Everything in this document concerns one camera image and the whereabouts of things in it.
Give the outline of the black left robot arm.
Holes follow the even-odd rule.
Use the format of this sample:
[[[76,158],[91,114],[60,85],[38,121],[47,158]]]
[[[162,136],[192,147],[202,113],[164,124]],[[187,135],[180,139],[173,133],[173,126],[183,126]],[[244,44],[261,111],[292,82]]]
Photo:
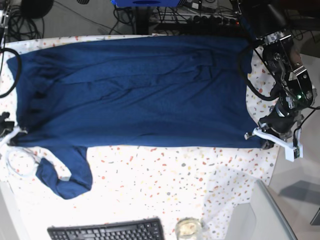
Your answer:
[[[264,96],[257,92],[245,76],[241,63],[237,64],[239,73],[252,92],[264,101],[277,100],[270,115],[259,120],[259,126],[253,134],[294,152],[302,151],[299,143],[304,123],[301,111],[312,108],[317,97],[290,32],[302,21],[290,20],[279,0],[233,0],[231,4],[235,13],[246,20],[256,37],[240,52],[237,60],[241,61],[250,49],[263,46],[261,61],[275,80],[270,95]]]

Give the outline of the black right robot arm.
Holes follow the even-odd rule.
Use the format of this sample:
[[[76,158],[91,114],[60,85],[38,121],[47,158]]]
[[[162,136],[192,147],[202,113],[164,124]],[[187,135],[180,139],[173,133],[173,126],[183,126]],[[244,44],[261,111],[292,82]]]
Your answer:
[[[6,92],[0,94],[0,98],[3,99],[9,96],[16,88],[18,81],[21,76],[22,60],[19,53],[11,48],[6,47],[6,36],[9,29],[9,20],[11,15],[11,1],[1,0],[0,1],[0,72],[3,70],[5,53],[13,54],[17,60],[18,71],[14,77],[13,83]],[[6,135],[12,133],[15,127],[13,121],[6,121],[10,116],[9,112],[3,112],[0,114],[0,139],[4,139]]]

